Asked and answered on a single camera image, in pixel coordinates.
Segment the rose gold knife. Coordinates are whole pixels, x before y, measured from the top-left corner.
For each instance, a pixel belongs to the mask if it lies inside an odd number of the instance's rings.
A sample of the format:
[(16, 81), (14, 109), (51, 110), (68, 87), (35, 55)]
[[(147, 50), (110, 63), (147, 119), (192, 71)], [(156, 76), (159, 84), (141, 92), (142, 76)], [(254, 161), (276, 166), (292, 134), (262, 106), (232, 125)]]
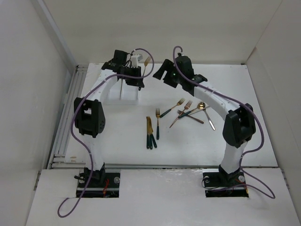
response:
[(122, 89), (123, 89), (123, 79), (120, 80), (120, 94), (119, 94), (119, 99), (120, 100), (122, 98)]

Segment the gold knife green handle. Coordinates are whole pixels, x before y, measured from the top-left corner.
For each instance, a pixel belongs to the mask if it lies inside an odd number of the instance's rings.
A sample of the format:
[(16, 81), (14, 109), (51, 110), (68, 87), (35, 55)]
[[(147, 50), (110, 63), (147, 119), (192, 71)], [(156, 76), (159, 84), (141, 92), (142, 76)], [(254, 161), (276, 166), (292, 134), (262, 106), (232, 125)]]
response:
[(146, 117), (147, 121), (147, 149), (152, 149), (152, 144), (151, 144), (151, 138), (150, 138), (150, 131), (149, 131), (149, 117)]
[(152, 148), (157, 148), (157, 143), (155, 141), (154, 135), (153, 135), (153, 129), (152, 129), (152, 124), (151, 124), (151, 118), (148, 116), (148, 131), (149, 131), (149, 143), (150, 143), (150, 149)]

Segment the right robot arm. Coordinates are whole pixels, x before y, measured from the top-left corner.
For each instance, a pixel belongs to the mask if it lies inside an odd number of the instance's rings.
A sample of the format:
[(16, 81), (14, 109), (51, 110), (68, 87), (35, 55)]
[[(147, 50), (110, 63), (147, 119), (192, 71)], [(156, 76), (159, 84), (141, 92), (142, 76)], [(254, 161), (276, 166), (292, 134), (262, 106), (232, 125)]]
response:
[(226, 142), (223, 160), (219, 165), (218, 180), (222, 185), (229, 185), (239, 173), (239, 161), (247, 142), (256, 131), (253, 108), (246, 110), (240, 104), (222, 96), (201, 74), (196, 74), (191, 60), (179, 54), (172, 62), (166, 59), (153, 75), (171, 87), (181, 85), (192, 96), (204, 101), (224, 120), (222, 135)]

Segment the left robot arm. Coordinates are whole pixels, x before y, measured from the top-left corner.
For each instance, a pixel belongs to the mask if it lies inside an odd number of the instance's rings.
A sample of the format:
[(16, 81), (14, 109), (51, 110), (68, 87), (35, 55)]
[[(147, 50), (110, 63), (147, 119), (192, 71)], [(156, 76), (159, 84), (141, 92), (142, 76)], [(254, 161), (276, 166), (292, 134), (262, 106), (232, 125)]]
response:
[(74, 100), (71, 135), (88, 154), (89, 161), (79, 177), (86, 183), (90, 182), (99, 187), (105, 182), (105, 163), (101, 151), (96, 148), (97, 137), (103, 132), (106, 124), (103, 102), (119, 80), (125, 80), (129, 86), (144, 87), (144, 75), (139, 66), (142, 58), (134, 50), (130, 53), (115, 50), (113, 58), (102, 65), (89, 92)]

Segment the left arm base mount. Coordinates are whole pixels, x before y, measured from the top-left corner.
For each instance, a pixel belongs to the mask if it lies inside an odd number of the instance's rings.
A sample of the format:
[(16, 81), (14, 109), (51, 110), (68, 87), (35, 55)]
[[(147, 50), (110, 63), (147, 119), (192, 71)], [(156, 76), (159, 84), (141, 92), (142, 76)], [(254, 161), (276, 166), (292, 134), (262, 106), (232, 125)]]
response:
[[(78, 181), (76, 197), (79, 198), (87, 184), (90, 170), (84, 168), (74, 178)], [(119, 186), (121, 181), (120, 171), (107, 171), (102, 169), (93, 172), (88, 186), (83, 193), (83, 198), (119, 198)]]

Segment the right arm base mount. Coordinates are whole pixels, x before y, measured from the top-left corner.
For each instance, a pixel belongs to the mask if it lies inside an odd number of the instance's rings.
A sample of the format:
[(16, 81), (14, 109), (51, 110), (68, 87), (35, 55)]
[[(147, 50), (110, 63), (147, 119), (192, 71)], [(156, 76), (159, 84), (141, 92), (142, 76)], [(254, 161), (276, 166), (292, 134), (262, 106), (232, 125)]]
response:
[(202, 174), (206, 198), (249, 197), (246, 179), (241, 171), (230, 178), (219, 169), (203, 169)]

